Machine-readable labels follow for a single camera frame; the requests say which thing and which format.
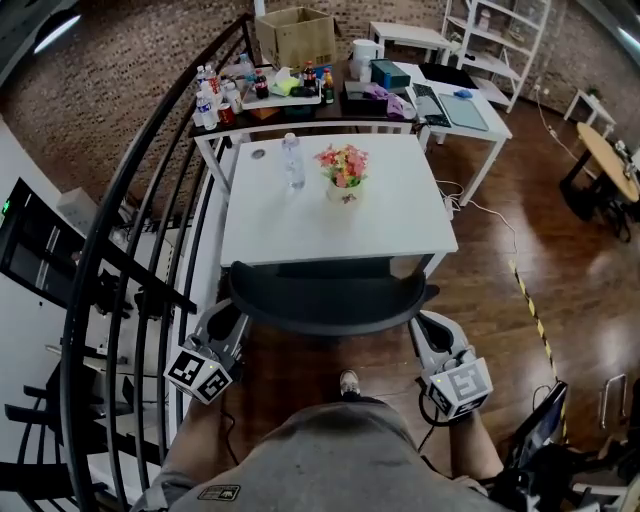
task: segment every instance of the wooden floor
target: wooden floor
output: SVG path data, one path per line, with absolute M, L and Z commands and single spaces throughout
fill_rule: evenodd
M 553 114 L 545 117 L 579 155 L 575 125 Z M 603 225 L 584 223 L 568 209 L 558 182 L 573 160 L 544 130 L 535 106 L 519 102 L 505 120 L 513 139 L 473 199 L 502 213 L 517 231 L 520 274 L 546 328 L 559 376 L 569 384 L 570 442 L 597 449 L 606 438 L 597 422 L 604 381 L 623 372 L 630 382 L 640 376 L 640 236 L 622 244 Z M 427 158 L 437 179 L 465 184 L 486 150 L 485 143 L 449 137 L 442 146 L 430 144 Z M 460 249 L 430 279 L 441 293 L 426 308 L 460 323 L 486 358 L 495 391 L 482 418 L 502 448 L 530 414 L 534 390 L 553 383 L 552 373 L 508 266 L 514 258 L 511 231 L 497 216 L 471 205 L 456 215 L 453 227 Z M 363 394 L 393 406 L 416 440 L 427 430 L 417 407 L 419 365 L 405 326 L 327 343 L 254 325 L 245 358 L 244 382 L 226 398 L 238 421 L 231 443 L 241 458 L 293 412 L 337 399 L 344 368 L 357 371 Z M 425 453 L 448 471 L 446 429 L 436 429 Z

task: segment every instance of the person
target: person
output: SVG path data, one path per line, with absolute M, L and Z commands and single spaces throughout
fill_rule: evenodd
M 428 468 L 402 418 L 360 396 L 353 371 L 342 373 L 340 391 L 342 402 L 295 413 L 218 476 L 220 400 L 192 400 L 160 474 L 133 511 L 504 510 L 468 484 L 502 471 L 476 413 L 450 427 L 452 471 L 465 485 Z

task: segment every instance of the pink flowers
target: pink flowers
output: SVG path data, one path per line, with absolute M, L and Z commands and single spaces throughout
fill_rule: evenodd
M 315 158 L 326 169 L 323 174 L 339 188 L 355 187 L 367 177 L 365 171 L 369 154 L 351 144 L 340 149 L 333 149 L 333 145 L 329 145 Z

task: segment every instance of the cardboard box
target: cardboard box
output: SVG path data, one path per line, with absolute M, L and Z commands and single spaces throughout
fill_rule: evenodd
M 324 66 L 336 60 L 333 16 L 293 7 L 256 18 L 262 55 L 277 68 L 302 71 L 305 62 Z

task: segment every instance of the shoe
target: shoe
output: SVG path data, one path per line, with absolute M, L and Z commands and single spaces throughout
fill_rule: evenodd
M 353 370 L 345 370 L 340 375 L 340 394 L 344 395 L 347 392 L 360 395 L 358 376 Z

